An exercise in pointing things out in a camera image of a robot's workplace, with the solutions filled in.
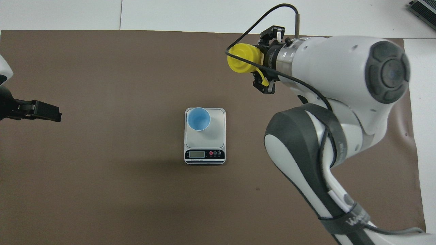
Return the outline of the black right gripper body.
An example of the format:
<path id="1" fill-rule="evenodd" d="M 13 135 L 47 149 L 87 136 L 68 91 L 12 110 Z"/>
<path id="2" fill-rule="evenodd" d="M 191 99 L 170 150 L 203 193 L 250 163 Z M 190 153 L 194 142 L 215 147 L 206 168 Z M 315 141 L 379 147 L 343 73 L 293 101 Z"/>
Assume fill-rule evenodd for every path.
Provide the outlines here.
<path id="1" fill-rule="evenodd" d="M 277 56 L 282 46 L 283 44 L 271 44 L 268 46 L 261 44 L 261 52 L 264 54 L 262 65 L 276 70 Z"/>

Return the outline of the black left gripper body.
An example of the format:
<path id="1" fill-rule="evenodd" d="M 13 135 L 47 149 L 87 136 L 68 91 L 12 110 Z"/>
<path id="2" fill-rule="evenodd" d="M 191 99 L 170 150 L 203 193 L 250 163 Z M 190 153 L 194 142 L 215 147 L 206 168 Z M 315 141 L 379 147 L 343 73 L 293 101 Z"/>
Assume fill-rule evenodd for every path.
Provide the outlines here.
<path id="1" fill-rule="evenodd" d="M 0 87 L 0 120 L 8 118 L 16 109 L 17 103 L 6 87 Z"/>

